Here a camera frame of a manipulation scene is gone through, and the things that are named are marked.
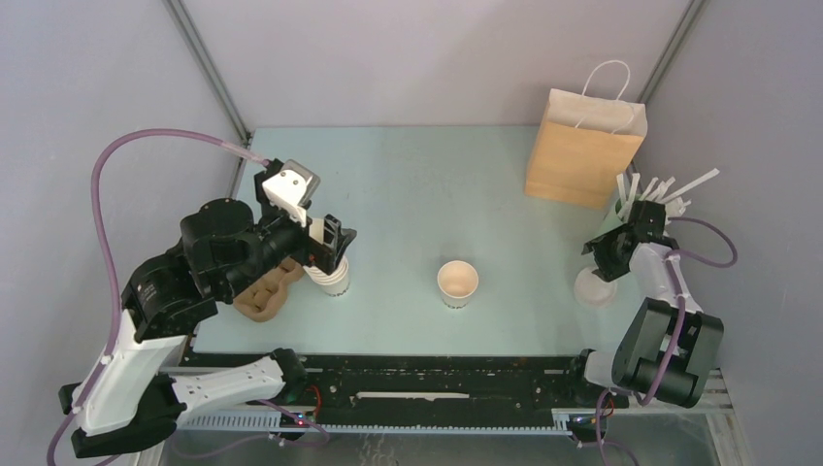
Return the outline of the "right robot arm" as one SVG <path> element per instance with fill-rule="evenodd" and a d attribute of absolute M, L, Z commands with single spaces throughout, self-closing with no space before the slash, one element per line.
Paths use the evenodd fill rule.
<path fill-rule="evenodd" d="M 576 276 L 576 300 L 602 308 L 616 295 L 619 279 L 631 275 L 643 293 L 640 307 L 616 350 L 586 350 L 583 368 L 564 380 L 568 399 L 588 406 L 604 388 L 632 392 L 642 405 L 659 400 L 692 408 L 714 367 L 724 324 L 704 312 L 688 289 L 682 249 L 665 232 L 663 205 L 633 203 L 628 218 L 583 246 L 595 264 Z"/>

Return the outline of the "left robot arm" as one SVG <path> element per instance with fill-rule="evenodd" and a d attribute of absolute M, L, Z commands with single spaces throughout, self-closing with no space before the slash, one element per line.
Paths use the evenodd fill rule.
<path fill-rule="evenodd" d="M 172 377 L 160 368 L 219 303 L 232 303 L 289 258 L 332 273 L 355 237 L 333 216 L 299 222 L 270 206 L 255 218 L 230 198 L 185 217 L 179 242 L 138 267 L 116 298 L 115 337 L 96 367 L 59 390 L 63 412 L 77 424 L 76 457 L 148 449 L 193 417 L 247 401 L 302 400 L 308 375 L 291 349 L 204 376 Z"/>

